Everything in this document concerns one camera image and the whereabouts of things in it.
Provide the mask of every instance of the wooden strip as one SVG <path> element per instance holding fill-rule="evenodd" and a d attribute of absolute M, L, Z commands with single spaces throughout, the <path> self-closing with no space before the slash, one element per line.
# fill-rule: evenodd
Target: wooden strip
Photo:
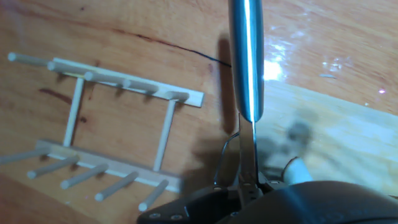
<path fill-rule="evenodd" d="M 150 85 L 142 82 L 137 82 L 133 80 L 124 80 L 123 81 L 123 87 L 124 88 L 133 88 L 137 90 L 144 90 L 147 92 L 155 93 L 159 90 L 159 87 L 155 85 Z"/>
<path fill-rule="evenodd" d="M 84 69 L 84 68 L 80 68 L 80 67 L 77 67 L 74 65 L 67 65 L 67 64 L 58 63 L 58 62 L 49 62 L 47 64 L 47 68 L 53 72 L 75 73 L 75 74 L 80 74 L 80 75 L 84 75 L 86 72 L 91 72 L 90 69 Z"/>
<path fill-rule="evenodd" d="M 277 81 L 266 83 L 257 122 L 259 165 L 282 170 L 295 156 L 314 180 L 398 195 L 398 117 Z"/>
<path fill-rule="evenodd" d="M 60 62 L 65 65 L 69 65 L 71 67 L 80 68 L 80 69 L 86 70 L 86 72 L 94 71 L 94 72 L 97 72 L 97 73 L 100 73 L 103 75 L 109 75 L 112 77 L 118 77 L 118 78 L 122 78 L 122 79 L 127 79 L 127 80 L 132 80 L 132 81 L 137 81 L 140 83 L 146 83 L 149 85 L 157 86 L 157 87 L 159 87 L 159 90 L 155 93 L 147 92 L 145 90 L 139 90 L 139 89 L 135 89 L 135 88 L 125 88 L 125 87 L 123 87 L 123 88 L 126 90 L 131 90 L 131 91 L 135 91 L 135 92 L 142 93 L 142 94 L 149 94 L 151 96 L 156 96 L 156 97 L 163 98 L 166 100 L 169 99 L 169 94 L 167 94 L 167 92 L 170 92 L 170 91 L 188 93 L 189 98 L 182 102 L 182 103 L 185 103 L 186 105 L 201 107 L 202 103 L 203 103 L 203 98 L 205 96 L 204 93 L 199 92 L 199 91 L 189 90 L 186 88 L 173 86 L 173 85 L 168 85 L 165 83 L 156 82 L 156 81 L 148 80 L 145 78 L 135 77 L 133 75 L 127 75 L 127 74 L 123 74 L 123 73 L 119 73 L 119 72 L 114 72 L 114 71 L 110 71 L 110 70 L 103 69 L 103 68 L 97 68 L 97 67 L 85 65 L 82 63 L 72 62 L 69 60 L 54 58 L 53 61 Z M 118 84 L 115 84 L 115 83 L 108 83 L 108 82 L 100 82 L 100 83 L 105 84 L 105 85 L 110 85 L 110 86 L 118 86 Z"/>
<path fill-rule="evenodd" d="M 36 143 L 36 149 L 49 148 L 51 153 L 49 157 L 56 159 L 65 159 L 71 156 L 79 156 L 80 160 L 77 163 L 79 166 L 93 168 L 100 164 L 108 164 L 109 169 L 105 173 L 116 175 L 118 177 L 126 177 L 132 172 L 137 172 L 139 177 L 135 181 L 151 185 L 158 186 L 163 180 L 168 180 L 169 185 L 166 190 L 171 192 L 180 192 L 181 179 L 175 174 L 160 171 L 154 172 L 150 167 L 145 167 L 141 164 L 136 164 L 129 161 L 124 161 L 111 156 L 105 156 L 93 151 L 86 149 L 80 149 L 78 147 L 64 147 L 60 143 L 49 141 L 49 140 L 38 140 Z"/>
<path fill-rule="evenodd" d="M 118 77 L 112 77 L 109 75 L 103 75 L 96 72 L 86 72 L 85 79 L 90 82 L 109 82 L 122 85 L 123 79 Z"/>

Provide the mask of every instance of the screw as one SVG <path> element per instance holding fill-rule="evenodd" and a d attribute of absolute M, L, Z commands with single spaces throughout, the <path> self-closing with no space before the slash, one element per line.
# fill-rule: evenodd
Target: screw
<path fill-rule="evenodd" d="M 150 214 L 149 218 L 160 218 L 160 214 L 159 213 Z"/>
<path fill-rule="evenodd" d="M 172 220 L 180 220 L 180 219 L 182 219 L 182 215 L 172 215 L 171 219 Z"/>

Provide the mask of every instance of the wooden rack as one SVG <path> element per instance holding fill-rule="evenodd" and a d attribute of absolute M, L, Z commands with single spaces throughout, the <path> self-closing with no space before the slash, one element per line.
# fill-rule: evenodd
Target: wooden rack
<path fill-rule="evenodd" d="M 60 161 L 49 166 L 28 171 L 27 176 L 30 179 L 37 178 L 62 167 L 74 164 L 90 168 L 89 171 L 83 174 L 62 181 L 60 186 L 65 190 L 100 173 L 122 177 L 120 181 L 95 195 L 95 199 L 99 202 L 105 200 L 107 197 L 133 181 L 156 187 L 154 191 L 139 205 L 139 210 L 142 212 L 147 210 L 164 190 L 177 193 L 180 192 L 182 184 L 181 179 L 174 174 L 160 170 L 174 116 L 174 108 L 177 102 L 190 106 L 201 107 L 204 93 L 60 58 L 54 58 L 51 61 L 11 52 L 8 55 L 8 59 L 12 62 L 47 67 L 50 71 L 77 77 L 77 81 L 63 144 L 49 140 L 38 140 L 35 150 L 11 156 L 2 156 L 0 157 L 0 165 L 39 156 L 49 156 L 55 159 L 60 159 Z M 159 97 L 169 101 L 162 134 L 159 140 L 157 155 L 152 168 L 71 146 L 73 130 L 75 129 L 76 117 L 85 80 Z"/>

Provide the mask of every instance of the white plastic piece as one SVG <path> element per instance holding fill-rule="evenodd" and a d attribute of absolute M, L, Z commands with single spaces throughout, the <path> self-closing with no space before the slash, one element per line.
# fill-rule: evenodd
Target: white plastic piece
<path fill-rule="evenodd" d="M 127 177 L 116 182 L 114 185 L 112 185 L 112 186 L 108 187 L 107 189 L 101 191 L 100 193 L 96 194 L 95 200 L 97 202 L 102 202 L 103 200 L 105 200 L 107 197 L 109 197 L 112 194 L 114 194 L 115 192 L 117 192 L 122 187 L 133 182 L 137 177 L 138 177 L 137 172 L 133 172 L 133 173 L 127 175 Z"/>
<path fill-rule="evenodd" d="M 23 152 L 19 154 L 14 154 L 10 156 L 2 156 L 0 157 L 0 165 L 7 164 L 9 162 L 16 162 L 20 161 L 23 159 L 28 159 L 32 157 L 37 157 L 37 156 L 44 156 L 47 155 L 51 152 L 51 149 L 49 147 L 39 147 L 36 150 L 29 151 L 29 152 Z"/>
<path fill-rule="evenodd" d="M 147 83 L 142 83 L 134 80 L 124 80 L 123 88 L 132 88 L 136 90 L 144 90 L 146 92 L 155 93 L 159 90 L 159 87 Z"/>
<path fill-rule="evenodd" d="M 63 139 L 63 146 L 65 147 L 69 147 L 72 143 L 73 131 L 75 130 L 76 117 L 77 112 L 79 111 L 80 98 L 84 84 L 84 79 L 77 78 L 75 93 L 73 94 L 72 105 L 70 106 L 67 130 L 65 131 L 65 137 Z"/>
<path fill-rule="evenodd" d="M 96 72 L 86 72 L 85 79 L 90 82 L 109 82 L 122 85 L 123 79 L 118 77 L 111 77 L 109 75 L 103 75 Z"/>
<path fill-rule="evenodd" d="M 66 65 L 64 63 L 49 62 L 47 68 L 53 72 L 74 73 L 84 75 L 86 72 L 91 72 L 89 69 L 74 67 L 73 65 Z"/>
<path fill-rule="evenodd" d="M 80 175 L 74 176 L 71 179 L 62 181 L 61 182 L 61 188 L 63 190 L 66 190 L 66 189 L 68 189 L 70 187 L 73 187 L 76 184 L 79 184 L 79 183 L 81 183 L 81 182 L 83 182 L 85 180 L 88 180 L 90 177 L 93 177 L 93 176 L 98 175 L 98 174 L 100 174 L 102 172 L 105 172 L 108 168 L 109 168 L 109 165 L 107 165 L 107 164 L 98 165 L 98 166 L 90 169 L 87 172 L 84 172 L 84 173 L 82 173 Z"/>
<path fill-rule="evenodd" d="M 32 57 L 28 55 L 21 55 L 17 54 L 14 52 L 11 52 L 8 54 L 8 60 L 10 62 L 19 62 L 19 63 L 25 63 L 29 65 L 36 65 L 36 66 L 47 66 L 47 63 L 50 62 L 49 60 L 46 59 L 41 59 L 37 57 Z"/>
<path fill-rule="evenodd" d="M 36 170 L 31 170 L 27 173 L 27 176 L 29 179 L 34 179 L 36 177 L 40 177 L 41 175 L 51 173 L 57 169 L 61 169 L 62 167 L 76 164 L 78 161 L 79 161 L 78 156 L 69 157 L 62 161 L 55 162 L 49 166 L 41 167 Z"/>
<path fill-rule="evenodd" d="M 106 170 L 105 173 L 118 177 L 126 177 L 132 172 L 137 172 L 139 176 L 135 181 L 150 186 L 156 187 L 162 180 L 168 180 L 169 184 L 166 190 L 171 192 L 179 193 L 182 186 L 181 178 L 175 174 L 165 171 L 154 172 L 152 167 L 146 167 L 142 164 L 125 161 L 124 159 L 117 157 L 111 157 L 109 155 L 91 152 L 89 150 L 80 149 L 73 146 L 64 147 L 60 143 L 49 140 L 38 140 L 36 149 L 40 148 L 50 148 L 51 153 L 47 156 L 55 159 L 65 159 L 71 156 L 79 156 L 80 160 L 77 165 L 81 167 L 93 168 L 97 165 L 108 164 L 109 169 Z"/>
<path fill-rule="evenodd" d="M 289 185 L 313 181 L 307 166 L 299 157 L 295 157 L 286 165 L 282 172 L 282 178 Z"/>
<path fill-rule="evenodd" d="M 140 212 L 144 212 L 147 210 L 155 201 L 156 199 L 163 193 L 164 189 L 166 189 L 169 182 L 167 180 L 163 180 L 155 190 L 150 193 L 150 195 L 138 205 L 138 210 Z"/>
<path fill-rule="evenodd" d="M 94 67 L 94 66 L 90 66 L 90 65 L 85 65 L 85 64 L 82 64 L 82 63 L 72 62 L 72 61 L 69 61 L 69 60 L 64 60 L 64 59 L 60 59 L 60 58 L 54 58 L 53 61 L 65 64 L 65 65 L 69 65 L 69 66 L 75 67 L 75 68 L 82 68 L 82 69 L 85 69 L 86 72 L 96 72 L 96 73 L 100 73 L 100 74 L 103 74 L 103 75 L 108 75 L 108 76 L 112 76 L 112 77 L 122 78 L 124 80 L 132 80 L 132 81 L 136 81 L 136 82 L 139 82 L 139 83 L 146 83 L 146 84 L 150 84 L 150 85 L 153 85 L 153 86 L 157 86 L 159 89 L 155 93 L 148 92 L 146 90 L 136 89 L 136 88 L 124 88 L 124 87 L 123 88 L 126 89 L 126 90 L 131 90 L 131 91 L 135 91 L 135 92 L 138 92 L 138 93 L 148 94 L 150 96 L 155 96 L 155 97 L 163 98 L 163 99 L 166 99 L 166 100 L 169 99 L 166 93 L 170 92 L 170 91 L 188 93 L 189 94 L 189 98 L 183 102 L 186 105 L 201 107 L 201 105 L 203 103 L 204 96 L 205 96 L 204 93 L 199 92 L 199 91 L 189 90 L 189 89 L 186 89 L 186 88 L 173 86 L 173 85 L 168 85 L 168 84 L 165 84 L 165 83 L 156 82 L 156 81 L 148 80 L 148 79 L 145 79 L 145 78 L 135 77 L 133 75 L 127 75 L 127 74 L 123 74 L 123 73 L 120 73 L 120 72 L 114 72 L 114 71 L 110 71 L 110 70 L 103 69 L 103 68 L 98 68 L 98 67 Z M 118 86 L 118 84 L 115 84 L 115 83 L 109 83 L 109 82 L 100 82 L 100 83 L 105 84 L 105 85 L 110 85 L 110 86 Z"/>
<path fill-rule="evenodd" d="M 189 99 L 189 93 L 177 92 L 177 91 L 168 91 L 166 93 L 166 97 L 168 100 L 177 100 L 180 102 L 184 102 Z"/>
<path fill-rule="evenodd" d="M 170 128 L 172 126 L 173 115 L 174 115 L 175 101 L 170 100 L 169 106 L 167 107 L 166 117 L 163 123 L 162 134 L 160 135 L 159 146 L 157 147 L 156 159 L 154 162 L 154 171 L 160 171 L 162 166 L 162 160 L 164 151 L 166 150 L 167 139 L 169 138 Z"/>

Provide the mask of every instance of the black wire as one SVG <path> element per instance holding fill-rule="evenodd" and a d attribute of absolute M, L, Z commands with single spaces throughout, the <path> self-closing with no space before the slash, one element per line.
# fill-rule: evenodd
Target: black wire
<path fill-rule="evenodd" d="M 239 132 L 233 134 L 233 135 L 225 142 L 225 144 L 224 144 L 223 150 L 222 150 L 222 152 L 221 152 L 221 157 L 220 157 L 220 159 L 218 160 L 218 164 L 217 164 L 217 168 L 216 168 L 216 174 L 215 174 L 215 176 L 214 176 L 214 184 L 215 184 L 215 185 L 217 184 L 218 172 L 220 171 L 220 169 L 221 169 L 221 164 L 223 163 L 223 158 L 224 158 L 224 154 L 225 154 L 226 147 L 227 147 L 228 143 L 229 143 L 232 139 L 234 139 L 235 137 L 238 137 L 238 136 L 239 136 Z"/>

